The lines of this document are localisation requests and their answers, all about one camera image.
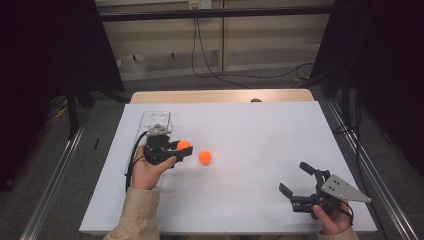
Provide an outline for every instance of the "beige sleeve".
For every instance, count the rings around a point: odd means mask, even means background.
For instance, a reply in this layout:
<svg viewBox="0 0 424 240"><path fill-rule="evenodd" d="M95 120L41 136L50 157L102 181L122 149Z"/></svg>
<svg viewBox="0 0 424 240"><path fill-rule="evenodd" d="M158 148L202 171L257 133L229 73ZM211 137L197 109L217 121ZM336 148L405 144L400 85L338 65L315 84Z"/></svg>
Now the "beige sleeve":
<svg viewBox="0 0 424 240"><path fill-rule="evenodd" d="M337 235L322 235L318 233L318 238L319 240L359 240L358 236L352 228L349 228Z"/></svg>
<svg viewBox="0 0 424 240"><path fill-rule="evenodd" d="M159 192L129 188L119 224L104 240L159 239L156 211Z"/></svg>

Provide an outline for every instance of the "long-sleeved shirt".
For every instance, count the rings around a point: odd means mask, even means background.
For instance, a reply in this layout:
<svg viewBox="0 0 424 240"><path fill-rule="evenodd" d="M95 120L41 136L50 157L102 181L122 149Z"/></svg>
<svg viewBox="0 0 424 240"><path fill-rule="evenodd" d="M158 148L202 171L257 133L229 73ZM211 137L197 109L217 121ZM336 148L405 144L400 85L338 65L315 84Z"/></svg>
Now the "long-sleeved shirt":
<svg viewBox="0 0 424 240"><path fill-rule="evenodd" d="M129 188L119 224L105 236L104 240L159 240L156 221L158 205L159 192ZM352 228L337 235L318 234L318 238L320 240L358 240Z"/></svg>

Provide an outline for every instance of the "hand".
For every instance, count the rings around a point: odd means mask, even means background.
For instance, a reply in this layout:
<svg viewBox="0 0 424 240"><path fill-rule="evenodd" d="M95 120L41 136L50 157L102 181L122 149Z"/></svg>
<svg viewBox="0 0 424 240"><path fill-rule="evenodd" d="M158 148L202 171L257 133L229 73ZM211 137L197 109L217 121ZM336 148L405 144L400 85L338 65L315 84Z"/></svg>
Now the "hand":
<svg viewBox="0 0 424 240"><path fill-rule="evenodd" d="M133 161L144 156L143 154L144 145L137 147L137 152ZM156 184L159 181L160 175L165 172L168 168L171 168L175 161L176 157L170 157L164 162L158 165L152 165L142 157L134 163L134 168L132 171L132 180L131 187L140 188L145 190L152 190L156 187Z"/></svg>
<svg viewBox="0 0 424 240"><path fill-rule="evenodd" d="M346 212L349 212L349 207L347 201L340 204L340 208ZM346 214L335 210L331 216L328 216L327 213L319 205L314 205L312 207L315 215L321 221L323 235L336 235L346 231L350 228L350 217Z"/></svg>

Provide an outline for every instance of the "ball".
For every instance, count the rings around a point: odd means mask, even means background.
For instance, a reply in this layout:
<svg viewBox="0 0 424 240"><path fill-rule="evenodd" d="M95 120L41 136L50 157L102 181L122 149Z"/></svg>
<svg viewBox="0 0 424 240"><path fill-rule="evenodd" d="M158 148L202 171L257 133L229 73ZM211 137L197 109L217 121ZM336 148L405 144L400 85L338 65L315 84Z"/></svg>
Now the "ball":
<svg viewBox="0 0 424 240"><path fill-rule="evenodd" d="M211 162L212 155L209 151L203 150L199 153L199 161L203 165L208 165Z"/></svg>
<svg viewBox="0 0 424 240"><path fill-rule="evenodd" d="M187 141L187 140L181 140L177 144L177 149L178 150L183 150L184 148L188 148L190 146L191 146L191 144L190 144L189 141Z"/></svg>

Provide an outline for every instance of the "table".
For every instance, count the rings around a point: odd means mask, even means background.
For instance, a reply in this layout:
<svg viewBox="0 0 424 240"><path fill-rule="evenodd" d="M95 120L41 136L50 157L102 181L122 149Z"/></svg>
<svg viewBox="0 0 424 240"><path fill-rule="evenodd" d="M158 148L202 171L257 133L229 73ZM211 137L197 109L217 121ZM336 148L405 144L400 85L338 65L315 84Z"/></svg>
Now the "table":
<svg viewBox="0 0 424 240"><path fill-rule="evenodd" d="M297 101L289 102L285 93L295 96L294 91L135 94L132 103L147 102L149 96L161 103L126 105L80 231L105 234L118 224L125 197L124 172L141 115L154 110L171 112L171 140L188 139L194 146L192 156L165 172L157 215L162 234L317 232L320 225L310 215L292 212L289 200L278 191L279 183L295 195L312 194L315 178L298 167L305 161L356 185L319 104L307 90L298 91ZM215 102L188 103L189 99L202 101L202 96ZM263 103L248 103L252 98ZM225 103L225 99L236 103ZM208 166L197 160L202 149L212 153ZM354 229L376 231L365 204L351 205Z"/></svg>

